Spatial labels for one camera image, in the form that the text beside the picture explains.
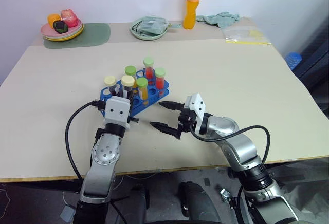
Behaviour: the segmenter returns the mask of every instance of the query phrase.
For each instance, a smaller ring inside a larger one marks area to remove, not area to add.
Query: black cable
[[[262,129],[266,133],[266,149],[265,149],[264,157],[263,157],[263,160],[262,160],[262,163],[265,164],[265,161],[266,161],[267,155],[268,155],[268,151],[269,151],[269,146],[270,146],[270,143],[271,143],[271,137],[270,137],[269,131],[265,127],[263,127],[261,125],[252,125],[252,126],[243,128],[243,129],[241,129],[241,130],[239,130],[239,131],[237,131],[235,133],[231,133],[230,135],[227,135],[227,136],[224,136],[224,137],[221,137],[221,138],[203,138],[203,137],[200,137],[199,135],[197,135],[194,132],[194,130],[193,130],[193,126],[190,125],[190,130],[191,130],[192,135],[195,138],[197,138],[197,139],[199,139],[201,141],[204,141],[204,142],[218,142],[218,141],[223,141],[223,140],[232,138],[232,137],[234,137],[236,135],[239,135],[241,133],[244,133],[244,132],[246,132],[248,130],[256,129],[256,128]]]
[[[71,155],[71,151],[70,151],[70,146],[69,146],[69,143],[68,143],[68,130],[70,128],[70,125],[72,123],[72,120],[74,119],[74,117],[82,110],[84,110],[86,107],[88,106],[91,106],[92,105],[92,102],[88,102],[87,104],[83,105],[82,107],[80,107],[77,111],[75,111],[72,116],[68,119],[68,122],[67,122],[67,125],[66,125],[66,128],[65,128],[65,146],[66,146],[66,152],[67,152],[67,156],[68,156],[68,159],[73,167],[73,170],[74,172],[76,173],[76,175],[78,176],[78,179],[79,179],[79,182],[82,184],[83,183],[83,179],[81,177],[81,174],[79,173],[74,161],[73,161],[73,158],[72,158],[72,155]]]
[[[95,141],[94,141],[94,144],[93,144],[93,148],[94,148],[94,146],[95,146],[95,144],[97,143],[97,138],[95,139]],[[93,162],[93,158],[92,158],[92,155],[90,155],[90,166],[92,166],[92,162]]]
[[[119,198],[112,198],[111,201],[112,202],[118,202],[124,199],[130,198],[130,196],[125,196],[125,197],[119,197]]]
[[[236,205],[237,205],[236,218],[237,218],[237,222],[239,224],[245,223],[243,221],[243,217],[242,217],[242,213],[241,213],[241,206],[240,206],[240,198],[241,198],[242,189],[243,189],[243,187],[240,186],[239,192],[237,193],[237,200],[236,200]]]
[[[249,201],[248,201],[248,199],[247,199],[247,196],[245,195],[245,201],[246,201],[246,204],[247,204],[247,207],[248,207],[248,209],[250,209],[250,204],[249,204]]]
[[[118,213],[118,215],[121,217],[121,219],[124,222],[124,224],[128,224],[127,220],[124,218],[123,214],[120,212],[120,210],[118,209],[118,207],[115,206],[115,204],[114,204],[114,202],[112,200],[110,201],[110,204],[116,210],[116,212]]]

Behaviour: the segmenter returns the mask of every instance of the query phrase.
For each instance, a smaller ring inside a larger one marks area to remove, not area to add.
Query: orange fruit
[[[53,23],[56,20],[61,20],[61,17],[58,14],[51,14],[48,16],[48,23],[50,24],[50,26],[53,28]]]

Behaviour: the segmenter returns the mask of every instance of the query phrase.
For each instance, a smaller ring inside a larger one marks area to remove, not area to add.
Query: electrical cable
[[[96,143],[97,143],[97,138],[94,141],[94,144],[92,146],[92,149],[94,148],[94,146],[95,146]],[[92,158],[92,155],[90,155],[90,166],[92,166],[92,163],[93,163],[93,158]]]
[[[68,122],[67,122],[67,125],[66,125],[66,128],[65,128],[65,146],[66,146],[66,152],[67,152],[67,156],[68,156],[68,159],[73,167],[73,170],[74,172],[76,173],[76,175],[78,176],[78,179],[79,179],[79,182],[80,184],[82,185],[83,183],[83,179],[81,177],[81,174],[79,173],[74,161],[73,161],[73,158],[72,158],[72,155],[71,155],[71,151],[70,151],[70,146],[69,146],[69,143],[68,143],[68,130],[70,128],[70,125],[72,123],[72,120],[73,118],[79,113],[81,112],[82,110],[84,110],[86,107],[88,106],[91,106],[92,105],[92,102],[88,102],[87,104],[83,105],[82,107],[80,107],[77,111],[75,111],[72,116],[68,119]]]
[[[128,224],[127,220],[124,218],[123,214],[120,212],[120,210],[118,209],[118,207],[115,206],[115,204],[114,204],[114,202],[112,200],[110,201],[110,204],[115,209],[115,211],[118,213],[118,215],[121,217],[121,219],[124,222],[124,224]]]
[[[265,127],[263,127],[261,125],[252,125],[252,126],[243,128],[243,129],[241,129],[241,130],[239,130],[239,131],[237,131],[235,133],[231,133],[230,135],[227,135],[227,136],[224,136],[224,137],[221,137],[221,138],[203,138],[203,137],[200,137],[198,134],[196,134],[195,131],[193,130],[193,126],[190,125],[190,130],[191,130],[192,135],[195,138],[197,138],[198,140],[201,140],[201,141],[204,141],[204,142],[219,142],[219,141],[223,141],[223,140],[232,138],[232,137],[234,137],[236,135],[239,135],[241,133],[244,133],[244,132],[246,132],[248,130],[256,129],[256,128],[262,129],[266,133],[266,149],[265,149],[265,153],[264,153],[264,156],[263,156],[263,159],[262,159],[262,163],[265,164],[265,161],[266,161],[267,155],[268,155],[268,151],[269,151],[269,146],[270,146],[270,143],[271,143],[271,137],[270,137],[269,131]]]
[[[245,224],[245,222],[243,221],[243,217],[242,217],[242,213],[241,213],[241,205],[240,205],[242,189],[243,189],[243,187],[240,186],[239,192],[237,193],[237,200],[236,200],[236,205],[237,205],[236,218],[237,218],[237,222],[239,224]]]
[[[1,193],[1,192],[5,192],[6,197],[7,197],[7,199],[8,199],[8,203],[6,204],[6,206],[5,206],[5,210],[4,210],[4,213],[3,213],[2,216],[0,216],[0,219],[2,219],[2,218],[5,216],[5,214],[6,214],[6,210],[7,210],[7,207],[8,207],[8,205],[9,205],[9,203],[10,203],[10,197],[8,197],[7,190],[6,190],[6,189],[0,189],[0,193]]]
[[[131,178],[131,179],[144,180],[144,179],[149,179],[149,178],[153,177],[153,176],[156,175],[156,174],[158,174],[158,173],[151,174],[151,175],[149,175],[149,176],[147,176],[147,177],[145,177],[145,178],[135,178],[135,177],[130,176],[130,175],[126,175],[126,176],[127,176],[128,178]]]
[[[124,175],[122,175],[122,178],[121,178],[119,184],[113,188],[113,191],[116,190],[121,185],[121,183],[123,182],[123,178],[124,178]]]
[[[112,202],[119,202],[119,201],[122,201],[124,199],[127,199],[129,198],[130,196],[125,196],[125,197],[119,197],[119,198],[111,198],[111,201]]]
[[[63,201],[64,201],[65,205],[69,206],[69,204],[68,204],[67,201],[65,200],[64,192],[62,192],[62,197],[63,197]]]
[[[250,209],[250,204],[249,204],[249,201],[248,201],[248,199],[247,199],[247,196],[245,195],[245,201],[246,201],[246,204],[247,204],[247,207],[248,207],[248,209]]]

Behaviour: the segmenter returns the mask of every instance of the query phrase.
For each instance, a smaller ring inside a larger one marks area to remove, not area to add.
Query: test tube
[[[143,63],[145,66],[145,77],[147,78],[149,85],[154,85],[154,74],[153,74],[154,60],[152,57],[145,57]]]
[[[148,80],[146,78],[138,78],[137,86],[138,86],[139,97],[142,100],[143,105],[147,106],[149,104]]]
[[[137,84],[136,84],[136,68],[134,66],[126,66],[124,72],[128,76],[132,76],[135,79],[135,83],[133,85],[134,94],[137,94]]]
[[[132,76],[125,75],[121,78],[122,84],[122,97],[130,100],[133,99],[133,86],[135,84],[135,79]]]
[[[159,97],[162,97],[165,92],[165,75],[166,70],[163,67],[155,68],[156,88],[159,90]]]
[[[105,77],[104,84],[108,87],[108,90],[112,96],[117,95],[117,92],[115,91],[115,88],[117,87],[117,80],[116,80],[115,76]]]

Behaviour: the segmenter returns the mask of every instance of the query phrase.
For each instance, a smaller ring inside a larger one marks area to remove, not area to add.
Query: blue container
[[[142,70],[139,70],[136,72],[136,78],[141,78],[145,76],[145,68]],[[122,85],[121,85],[121,81],[118,81],[117,84],[120,85],[120,89],[122,89]],[[144,109],[146,109],[147,107],[151,106],[152,104],[156,103],[157,101],[159,101],[160,99],[162,99],[163,97],[165,97],[166,95],[169,94],[169,83],[167,81],[165,81],[164,83],[164,94],[163,96],[159,97],[159,90],[155,87],[155,85],[149,85],[148,86],[148,92],[149,92],[149,104],[147,106],[143,105],[143,101],[139,98],[139,95],[134,95],[133,97],[133,107],[131,110],[130,115],[133,117],[136,114],[138,114],[139,112],[143,111]],[[111,94],[108,91],[108,88],[105,87],[103,89],[101,89],[100,92],[100,100],[103,101],[107,101],[108,98],[111,98]]]
[[[287,54],[284,59],[291,70],[293,70],[302,61],[301,55],[295,52]]]

